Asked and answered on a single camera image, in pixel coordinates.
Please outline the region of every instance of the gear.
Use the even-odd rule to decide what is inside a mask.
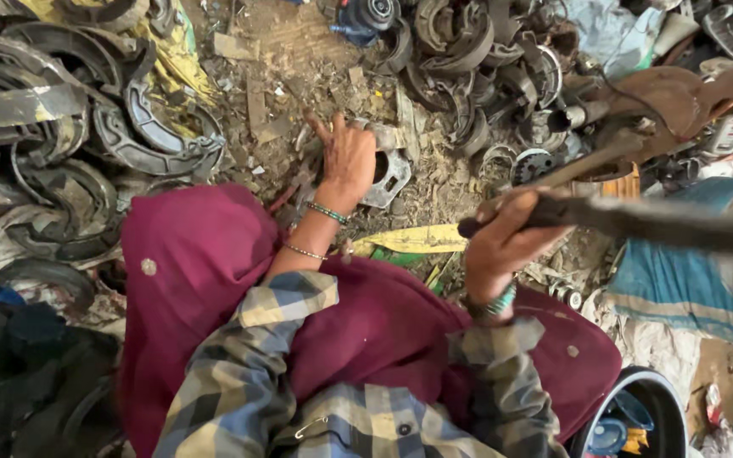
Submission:
[[[561,165],[561,161],[544,150],[536,150],[527,154],[523,152],[514,163],[514,173],[511,180],[513,186],[535,181]]]

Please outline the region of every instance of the woman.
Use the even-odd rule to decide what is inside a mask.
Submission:
[[[527,352],[536,347],[536,359],[542,347],[543,365],[559,370],[544,372],[567,411],[561,438],[620,368],[595,325],[512,283],[565,228],[519,231],[534,190],[481,206],[488,224],[466,252],[464,308],[392,265],[326,260],[372,185],[375,138],[340,113],[332,132],[312,124],[326,146],[324,179],[274,257],[273,222],[238,187],[133,202],[120,394],[138,455],[565,455]],[[514,297],[531,310],[512,320]],[[545,327],[560,345],[537,347]]]

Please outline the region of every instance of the black bucket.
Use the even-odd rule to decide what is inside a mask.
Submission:
[[[640,401],[655,422],[655,429],[646,433],[649,447],[641,448],[641,458],[683,458],[687,451],[686,417],[677,400],[672,384],[658,372],[641,366],[621,370],[615,385],[601,407],[585,425],[573,435],[565,447],[570,458],[583,458],[593,428],[599,422],[607,405],[621,390],[626,390]],[[638,455],[619,452],[619,457],[636,458]]]

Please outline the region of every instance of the shirt sleeve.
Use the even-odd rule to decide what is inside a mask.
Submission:
[[[509,458],[567,456],[555,440],[559,419],[550,395],[528,356],[544,331],[535,318],[518,318],[504,327],[474,326],[453,341],[452,356],[478,379],[469,432]]]
[[[296,411],[284,362],[293,336],[305,317],[337,303],[336,277],[316,271],[251,288],[191,357],[154,456],[265,456]]]

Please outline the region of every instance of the bangle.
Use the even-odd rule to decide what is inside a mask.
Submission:
[[[303,249],[301,249],[299,247],[296,247],[296,246],[293,246],[293,245],[290,245],[290,244],[284,244],[284,246],[290,248],[291,250],[295,251],[296,253],[301,253],[301,254],[303,254],[305,256],[315,257],[316,259],[319,259],[321,261],[327,261],[327,256],[319,256],[317,254],[312,254],[309,251],[304,251]]]
[[[491,299],[491,302],[486,304],[485,307],[466,308],[468,308],[468,313],[472,316],[472,318],[495,316],[503,313],[508,307],[510,307],[514,303],[515,297],[516,282],[512,280],[511,283],[509,283],[508,286],[505,287],[503,293],[497,297],[494,297],[494,299]]]
[[[329,216],[330,218],[335,219],[342,226],[346,226],[347,223],[350,221],[349,218],[347,218],[345,216],[341,216],[340,213],[334,212],[334,211],[330,210],[329,208],[327,208],[327,207],[325,207],[323,205],[316,204],[315,202],[307,202],[305,205],[309,209],[313,209],[313,210],[315,210],[315,211],[317,211],[319,213],[324,213],[327,216]]]

